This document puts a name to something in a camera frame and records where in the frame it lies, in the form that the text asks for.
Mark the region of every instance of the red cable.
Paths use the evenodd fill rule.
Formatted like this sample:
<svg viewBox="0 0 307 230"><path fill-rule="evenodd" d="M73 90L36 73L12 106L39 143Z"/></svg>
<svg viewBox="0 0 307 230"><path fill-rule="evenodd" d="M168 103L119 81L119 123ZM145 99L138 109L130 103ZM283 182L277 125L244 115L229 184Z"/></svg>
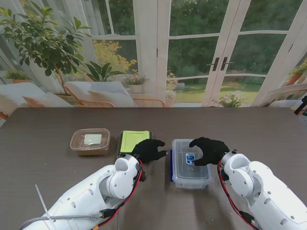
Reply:
<svg viewBox="0 0 307 230"><path fill-rule="evenodd" d="M228 198L228 200L229 200L229 203L230 203L231 207L232 207L233 210L244 220L244 222L246 222L252 229L258 230L258 228L256 228L256 227L253 226L251 223L249 223L249 222L239 213L239 210L237 209L237 207L235 206L234 202L232 201L232 199L231 199L231 197L230 197L230 195L229 195L229 193L228 193L228 191L227 191L227 189L226 189L226 186L225 186L225 184L224 184L224 181L223 181L223 179L222 179L222 175L221 175L221 172L220 172L221 161L222 161L222 160L219 161L219 164L218 164L218 166L217 166L217 171L218 171L218 174L219 174L219 178L220 178L221 185L222 185L222 187L223 187L224 192L226 193L226 196L227 196L227 198Z"/></svg>
<svg viewBox="0 0 307 230"><path fill-rule="evenodd" d="M130 196L128 197L128 199L124 202L125 204L130 200L130 198L132 197L132 195L133 195L134 192L135 192L136 187L138 186L138 184L139 184L139 182L140 182L140 179L141 179L141 176L142 176L143 162L142 162L141 160L139 160L139 162L140 162L140 165L141 165L140 175L139 175L139 177L138 177L138 179L137 179L137 182L136 182L136 185L135 185L133 191L131 192L131 194L130 194ZM121 209L121 207L120 207L120 208L116 211L116 213L115 213L113 216L111 216L108 220L106 220L105 222L99 224L98 227L101 227L101 226L107 224L108 222L110 222L110 221L117 215L117 213L120 211L120 209Z"/></svg>

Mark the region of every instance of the door handle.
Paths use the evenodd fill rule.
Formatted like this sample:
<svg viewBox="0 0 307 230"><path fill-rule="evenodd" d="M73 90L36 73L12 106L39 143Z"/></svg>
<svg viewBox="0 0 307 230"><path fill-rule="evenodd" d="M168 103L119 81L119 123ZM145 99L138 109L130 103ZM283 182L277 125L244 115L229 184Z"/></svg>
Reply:
<svg viewBox="0 0 307 230"><path fill-rule="evenodd" d="M225 69L226 64L233 64L233 62L226 62L228 57L224 57L221 70Z"/></svg>
<svg viewBox="0 0 307 230"><path fill-rule="evenodd" d="M212 71L216 71L216 68L217 68L217 63L219 63L219 57L217 57L216 59L215 59L215 62L214 63L212 63L212 64L207 64L207 66L213 66L213 69L212 69Z"/></svg>

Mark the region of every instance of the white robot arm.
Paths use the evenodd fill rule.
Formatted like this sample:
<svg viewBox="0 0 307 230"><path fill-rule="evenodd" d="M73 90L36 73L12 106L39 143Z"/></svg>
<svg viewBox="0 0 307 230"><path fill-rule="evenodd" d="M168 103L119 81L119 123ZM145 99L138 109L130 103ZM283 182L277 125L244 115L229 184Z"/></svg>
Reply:
<svg viewBox="0 0 307 230"><path fill-rule="evenodd" d="M46 214L27 221L20 229L90 230L106 223L136 188L142 175L140 164L131 155L118 158L115 165L105 166L76 184Z"/></svg>
<svg viewBox="0 0 307 230"><path fill-rule="evenodd" d="M307 230L307 208L263 163L231 151L218 164L263 230Z"/></svg>

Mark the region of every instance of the dark wooden table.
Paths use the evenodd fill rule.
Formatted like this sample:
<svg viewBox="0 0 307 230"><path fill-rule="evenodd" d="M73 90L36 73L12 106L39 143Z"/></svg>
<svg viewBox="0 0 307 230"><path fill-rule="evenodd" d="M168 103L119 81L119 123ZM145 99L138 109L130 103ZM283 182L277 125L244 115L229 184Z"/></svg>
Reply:
<svg viewBox="0 0 307 230"><path fill-rule="evenodd" d="M106 156L79 157L70 150L73 133L107 128ZM267 164L307 204L307 133L286 108L21 108L0 128L1 229L15 230L44 214L73 185L113 164L122 130L150 130L163 140L205 136L223 140L251 161ZM145 166L147 180L120 211L121 230L237 230L249 228L232 211L211 166L214 183L184 190L170 183L169 155ZM114 218L103 229L117 229Z"/></svg>

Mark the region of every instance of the sticker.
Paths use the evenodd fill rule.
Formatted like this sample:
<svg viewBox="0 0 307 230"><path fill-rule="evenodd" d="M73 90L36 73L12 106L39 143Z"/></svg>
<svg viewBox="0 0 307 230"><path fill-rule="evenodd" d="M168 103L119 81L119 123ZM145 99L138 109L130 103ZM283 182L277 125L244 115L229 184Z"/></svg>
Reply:
<svg viewBox="0 0 307 230"><path fill-rule="evenodd" d="M100 144L101 136L101 134L85 134L84 143L85 145Z"/></svg>
<svg viewBox="0 0 307 230"><path fill-rule="evenodd" d="M194 164L194 161L195 161L195 155L194 153L187 153L186 154L186 162L187 164Z"/></svg>

